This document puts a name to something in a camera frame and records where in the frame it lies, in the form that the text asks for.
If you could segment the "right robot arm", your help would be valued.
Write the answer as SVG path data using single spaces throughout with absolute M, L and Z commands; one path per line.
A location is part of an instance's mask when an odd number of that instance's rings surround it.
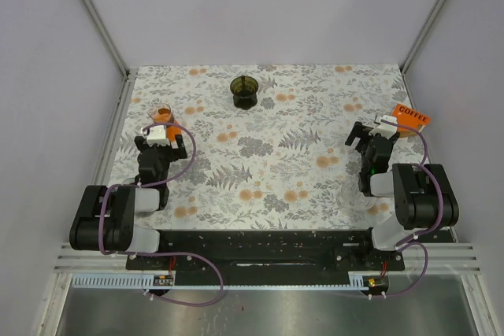
M 390 163 L 401 129 L 421 139 L 420 163 Z M 358 190 L 367 198 L 393 199 L 395 209 L 393 216 L 371 230 L 372 242 L 358 250 L 364 268 L 377 269 L 386 261 L 386 251 L 402 251 L 420 236 L 457 223 L 458 202 L 447 174 L 441 164 L 427 162 L 428 147 L 420 131 L 398 124 L 393 116 L 381 116 L 373 127 L 355 122 L 345 144 L 354 141 L 361 156 Z

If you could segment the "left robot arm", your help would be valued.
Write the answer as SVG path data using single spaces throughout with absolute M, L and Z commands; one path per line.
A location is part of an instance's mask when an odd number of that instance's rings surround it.
M 175 142 L 175 147 L 149 145 L 143 136 L 135 137 L 138 174 L 114 188 L 85 188 L 69 232 L 74 250 L 143 253 L 143 259 L 154 269 L 169 264 L 171 251 L 160 243 L 160 232 L 136 226 L 135 216 L 160 211 L 167 205 L 169 188 L 165 180 L 170 164 L 187 158 L 183 137 L 177 135 Z

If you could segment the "orange coffee filter box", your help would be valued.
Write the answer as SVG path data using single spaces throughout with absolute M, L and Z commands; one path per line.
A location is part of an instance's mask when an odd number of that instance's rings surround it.
M 417 131 L 422 131 L 431 122 L 429 116 L 400 103 L 395 106 L 390 115 L 396 119 L 397 124 L 411 127 Z

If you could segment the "green glass dripper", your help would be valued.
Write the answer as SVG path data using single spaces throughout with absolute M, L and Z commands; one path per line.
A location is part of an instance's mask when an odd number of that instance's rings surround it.
M 232 93 L 234 106 L 248 110 L 258 102 L 257 93 L 259 84 L 256 79 L 251 76 L 238 76 L 230 83 L 230 91 Z

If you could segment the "clear glass dripper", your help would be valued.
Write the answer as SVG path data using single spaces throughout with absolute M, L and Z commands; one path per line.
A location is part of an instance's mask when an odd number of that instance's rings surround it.
M 343 207 L 355 212 L 366 212 L 376 204 L 376 198 L 366 197 L 353 180 L 343 182 L 339 195 Z

